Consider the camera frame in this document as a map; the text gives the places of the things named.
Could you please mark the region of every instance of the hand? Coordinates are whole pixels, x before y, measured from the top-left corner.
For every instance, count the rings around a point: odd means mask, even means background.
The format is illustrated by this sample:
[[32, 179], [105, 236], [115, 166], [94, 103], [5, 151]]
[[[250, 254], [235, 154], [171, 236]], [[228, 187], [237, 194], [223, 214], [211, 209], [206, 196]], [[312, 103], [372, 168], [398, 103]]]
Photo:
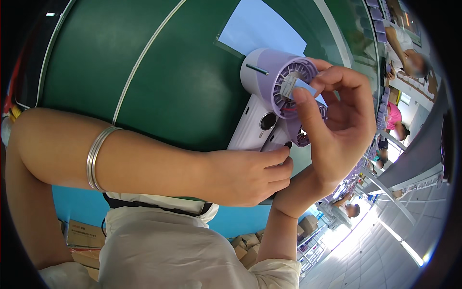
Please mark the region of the hand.
[[290, 149], [271, 152], [209, 152], [202, 199], [225, 206], [251, 207], [290, 184]]
[[391, 71], [390, 71], [390, 72], [386, 71], [386, 73], [387, 73], [387, 78], [388, 78], [389, 80], [393, 80], [393, 79], [396, 78], [396, 71], [395, 71], [395, 69], [393, 68], [393, 66], [391, 67]]
[[[293, 96], [311, 142], [317, 178], [321, 184], [336, 186], [361, 159], [376, 132], [372, 92], [365, 75], [323, 60], [311, 60], [320, 71], [310, 83], [316, 95], [296, 88]], [[319, 93], [328, 105], [325, 122], [314, 99]]]

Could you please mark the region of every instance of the silver bangle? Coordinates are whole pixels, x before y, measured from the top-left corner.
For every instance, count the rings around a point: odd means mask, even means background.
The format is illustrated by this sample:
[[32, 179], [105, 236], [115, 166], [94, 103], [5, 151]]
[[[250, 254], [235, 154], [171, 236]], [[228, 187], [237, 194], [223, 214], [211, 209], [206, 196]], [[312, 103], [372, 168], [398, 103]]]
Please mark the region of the silver bangle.
[[103, 142], [106, 139], [106, 137], [108, 137], [113, 131], [118, 130], [118, 129], [122, 129], [122, 128], [110, 126], [106, 128], [105, 130], [103, 130], [93, 142], [90, 148], [90, 152], [88, 153], [87, 167], [86, 167], [88, 184], [90, 185], [92, 189], [99, 191], [101, 193], [105, 193], [107, 191], [103, 190], [98, 185], [98, 182], [96, 181], [96, 175], [95, 175], [96, 157], [98, 156], [99, 149], [103, 145]]

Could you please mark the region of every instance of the white paper sheet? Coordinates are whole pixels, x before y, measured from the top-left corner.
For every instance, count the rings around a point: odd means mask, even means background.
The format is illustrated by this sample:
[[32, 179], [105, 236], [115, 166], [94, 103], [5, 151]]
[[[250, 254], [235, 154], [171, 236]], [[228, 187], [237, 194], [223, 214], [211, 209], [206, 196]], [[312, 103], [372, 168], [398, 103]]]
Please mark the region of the white paper sheet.
[[306, 47], [300, 35], [261, 0], [241, 0], [218, 40], [243, 55], [272, 48], [302, 56]]

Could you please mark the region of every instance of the green workbench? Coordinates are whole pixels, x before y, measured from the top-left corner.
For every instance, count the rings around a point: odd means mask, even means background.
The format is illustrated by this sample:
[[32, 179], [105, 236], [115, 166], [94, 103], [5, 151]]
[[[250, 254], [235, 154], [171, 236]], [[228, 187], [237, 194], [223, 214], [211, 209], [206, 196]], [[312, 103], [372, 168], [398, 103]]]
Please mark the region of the green workbench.
[[[45, 72], [42, 107], [112, 122], [146, 43], [179, 0], [76, 0]], [[312, 0], [264, 0], [306, 41], [305, 55], [343, 65], [323, 14]], [[244, 59], [217, 41], [239, 0], [187, 0], [158, 34], [123, 99], [116, 125], [177, 147], [226, 149], [250, 95], [239, 79]], [[376, 43], [357, 21], [358, 1], [325, 0], [348, 48], [351, 67], [378, 88]], [[361, 61], [369, 57], [372, 63]], [[293, 148], [294, 172], [311, 163]]]

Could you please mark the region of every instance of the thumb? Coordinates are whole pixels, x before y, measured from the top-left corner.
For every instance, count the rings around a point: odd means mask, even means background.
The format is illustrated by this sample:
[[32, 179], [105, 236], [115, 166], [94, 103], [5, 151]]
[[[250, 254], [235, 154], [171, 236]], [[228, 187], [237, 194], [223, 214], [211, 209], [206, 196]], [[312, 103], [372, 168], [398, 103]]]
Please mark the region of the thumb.
[[298, 118], [308, 134], [310, 142], [314, 144], [325, 142], [329, 136], [329, 129], [322, 119], [314, 97], [302, 87], [294, 88], [292, 95], [297, 104]]

